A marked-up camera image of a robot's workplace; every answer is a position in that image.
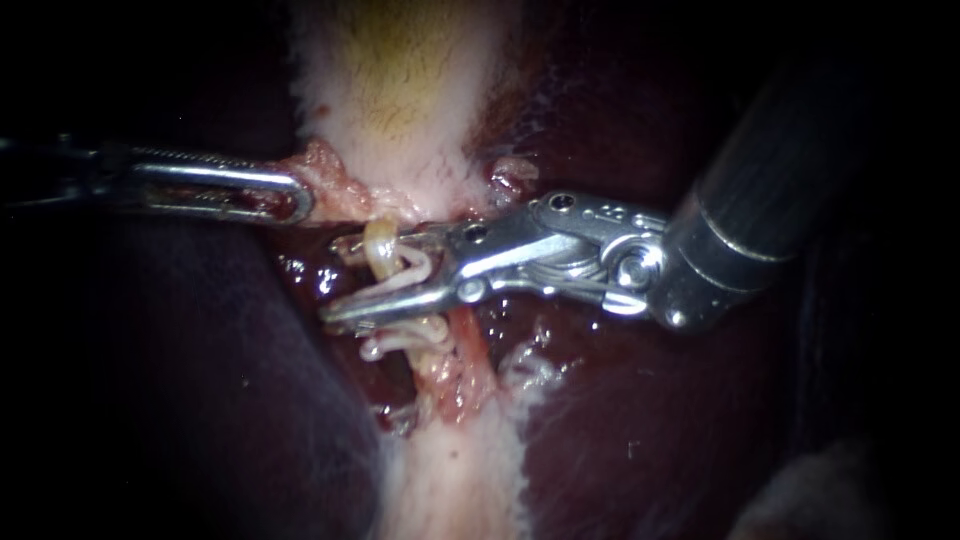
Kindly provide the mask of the right arm instrument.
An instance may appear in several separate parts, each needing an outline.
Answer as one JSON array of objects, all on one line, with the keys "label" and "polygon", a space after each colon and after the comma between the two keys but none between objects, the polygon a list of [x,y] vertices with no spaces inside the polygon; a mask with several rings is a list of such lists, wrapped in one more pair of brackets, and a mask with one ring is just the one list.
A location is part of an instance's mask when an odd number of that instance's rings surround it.
[{"label": "right arm instrument", "polygon": [[766,290],[797,252],[769,218],[722,218],[690,193],[670,216],[569,190],[552,191],[450,239],[456,300],[507,291],[561,296],[624,319],[700,333]]}]

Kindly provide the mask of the left arm instrument jaw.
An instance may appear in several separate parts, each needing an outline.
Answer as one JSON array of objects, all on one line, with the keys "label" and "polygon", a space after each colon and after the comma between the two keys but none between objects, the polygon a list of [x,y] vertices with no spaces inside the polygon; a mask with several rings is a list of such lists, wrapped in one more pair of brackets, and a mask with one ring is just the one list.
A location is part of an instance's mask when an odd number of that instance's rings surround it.
[{"label": "left arm instrument jaw", "polygon": [[132,146],[129,148],[129,152],[136,159],[164,164],[241,170],[257,169],[262,165],[259,161],[243,160],[217,153],[183,151],[159,147]]},{"label": "left arm instrument jaw", "polygon": [[304,221],[314,203],[293,177],[257,168],[144,163],[128,179],[136,208],[190,218],[287,226]]}]

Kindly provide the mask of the left arm instrument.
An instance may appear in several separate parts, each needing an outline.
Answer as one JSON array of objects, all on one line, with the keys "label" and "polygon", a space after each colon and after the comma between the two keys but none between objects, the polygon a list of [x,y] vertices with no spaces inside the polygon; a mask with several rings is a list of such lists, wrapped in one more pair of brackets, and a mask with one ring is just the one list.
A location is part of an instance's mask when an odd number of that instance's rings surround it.
[{"label": "left arm instrument", "polygon": [[1,139],[1,206],[14,213],[90,208],[132,211],[132,147],[106,141],[77,145],[70,136],[52,142]]}]

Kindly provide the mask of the right arm instrument jaw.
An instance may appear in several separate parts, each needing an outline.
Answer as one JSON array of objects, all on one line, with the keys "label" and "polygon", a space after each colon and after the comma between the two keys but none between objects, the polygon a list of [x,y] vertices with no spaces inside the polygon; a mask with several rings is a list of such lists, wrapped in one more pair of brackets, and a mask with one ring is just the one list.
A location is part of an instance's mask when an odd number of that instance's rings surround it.
[{"label": "right arm instrument jaw", "polygon": [[405,230],[393,225],[370,224],[363,232],[335,238],[332,253],[341,259],[362,259],[377,250],[396,253],[400,245],[438,253],[461,245],[479,245],[488,235],[489,224],[483,221],[428,223]]},{"label": "right arm instrument jaw", "polygon": [[354,295],[320,309],[320,321],[333,334],[361,333],[401,320],[445,312],[489,296],[482,278],[459,283],[430,282],[372,297]]}]

